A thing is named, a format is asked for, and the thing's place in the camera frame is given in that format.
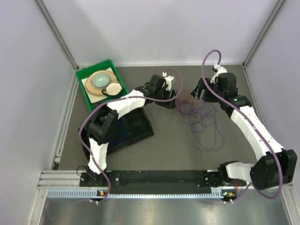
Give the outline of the black two-compartment tray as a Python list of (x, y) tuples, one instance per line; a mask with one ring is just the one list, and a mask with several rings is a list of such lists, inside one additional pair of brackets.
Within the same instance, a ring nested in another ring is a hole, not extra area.
[[(97, 118), (96, 122), (102, 125), (109, 111), (107, 106), (102, 107), (92, 116), (92, 120)], [(116, 133), (109, 142), (107, 154), (115, 153), (153, 135), (151, 122), (144, 109), (137, 108), (118, 120)], [(90, 147), (86, 127), (82, 130), (81, 137), (84, 143)]]

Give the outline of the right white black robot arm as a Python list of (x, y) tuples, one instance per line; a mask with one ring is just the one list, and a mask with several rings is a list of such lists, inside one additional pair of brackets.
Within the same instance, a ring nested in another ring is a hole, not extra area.
[(267, 131), (258, 119), (251, 102), (238, 94), (237, 78), (233, 73), (222, 73), (216, 83), (209, 78), (200, 79), (191, 92), (195, 99), (219, 103), (222, 110), (242, 131), (252, 147), (257, 162), (246, 164), (238, 161), (220, 165), (219, 181), (231, 185), (236, 179), (251, 182), (259, 190), (291, 183), (297, 162), (294, 150), (286, 150)]

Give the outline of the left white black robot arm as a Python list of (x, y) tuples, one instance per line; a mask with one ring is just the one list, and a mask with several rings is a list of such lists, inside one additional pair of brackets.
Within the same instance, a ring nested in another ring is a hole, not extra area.
[(88, 116), (80, 131), (85, 130), (88, 137), (89, 143), (82, 144), (90, 154), (87, 173), (92, 183), (101, 186), (106, 182), (104, 170), (107, 168), (107, 149), (117, 133), (119, 119), (153, 102), (165, 108), (173, 108), (171, 104), (176, 97), (176, 91), (172, 89), (174, 81), (175, 77), (166, 72), (153, 75), (143, 86), (123, 97), (100, 104)]

